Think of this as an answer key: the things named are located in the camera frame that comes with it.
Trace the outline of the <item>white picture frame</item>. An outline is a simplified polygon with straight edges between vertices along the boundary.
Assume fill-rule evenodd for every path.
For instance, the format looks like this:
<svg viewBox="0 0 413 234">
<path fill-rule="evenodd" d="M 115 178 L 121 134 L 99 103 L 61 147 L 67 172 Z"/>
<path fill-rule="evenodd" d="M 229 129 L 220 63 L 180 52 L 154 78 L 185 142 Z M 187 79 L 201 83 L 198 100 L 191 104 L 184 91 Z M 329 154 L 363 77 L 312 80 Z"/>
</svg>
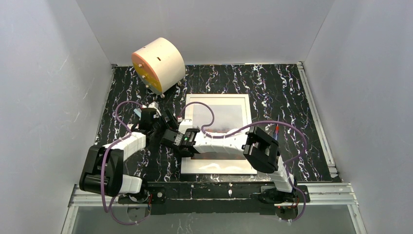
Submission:
<svg viewBox="0 0 413 234">
<path fill-rule="evenodd" d="M 211 135 L 224 135 L 252 122 L 249 96 L 246 94 L 189 94 L 182 118 L 191 119 L 192 128 L 206 125 Z M 256 175 L 242 152 L 224 152 L 209 148 L 205 153 L 182 158 L 182 174 Z"/>
</svg>

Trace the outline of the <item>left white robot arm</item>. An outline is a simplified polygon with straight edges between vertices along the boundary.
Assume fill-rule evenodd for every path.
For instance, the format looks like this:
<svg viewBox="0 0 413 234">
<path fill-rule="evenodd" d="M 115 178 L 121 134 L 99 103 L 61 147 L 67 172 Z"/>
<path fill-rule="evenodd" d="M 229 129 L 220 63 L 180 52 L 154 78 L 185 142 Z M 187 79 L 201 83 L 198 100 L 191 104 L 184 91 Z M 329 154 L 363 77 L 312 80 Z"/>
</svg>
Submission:
<svg viewBox="0 0 413 234">
<path fill-rule="evenodd" d="M 129 130 L 130 136 L 114 145 L 108 151 L 103 176 L 104 194 L 138 194 L 143 186 L 143 179 L 124 174 L 124 161 L 134 153 L 144 150 L 153 143 L 159 143 L 167 129 L 176 130 L 178 122 L 169 109 L 160 111 L 155 107 L 141 110 L 139 120 Z M 79 181 L 83 191 L 101 193 L 101 169 L 106 150 L 110 144 L 94 145 L 88 150 L 86 161 Z"/>
</svg>

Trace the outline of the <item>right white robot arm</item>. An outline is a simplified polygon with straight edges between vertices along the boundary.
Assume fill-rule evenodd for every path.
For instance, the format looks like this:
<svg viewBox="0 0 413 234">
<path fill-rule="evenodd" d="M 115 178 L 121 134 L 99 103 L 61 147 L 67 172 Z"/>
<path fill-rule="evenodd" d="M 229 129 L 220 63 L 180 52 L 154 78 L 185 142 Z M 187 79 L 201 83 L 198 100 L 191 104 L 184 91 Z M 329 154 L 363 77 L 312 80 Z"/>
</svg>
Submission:
<svg viewBox="0 0 413 234">
<path fill-rule="evenodd" d="M 294 177 L 286 171 L 278 142 L 258 127 L 246 132 L 207 136 L 200 129 L 166 130 L 161 144 L 182 158 L 183 174 L 267 174 L 277 191 L 292 193 Z"/>
</svg>

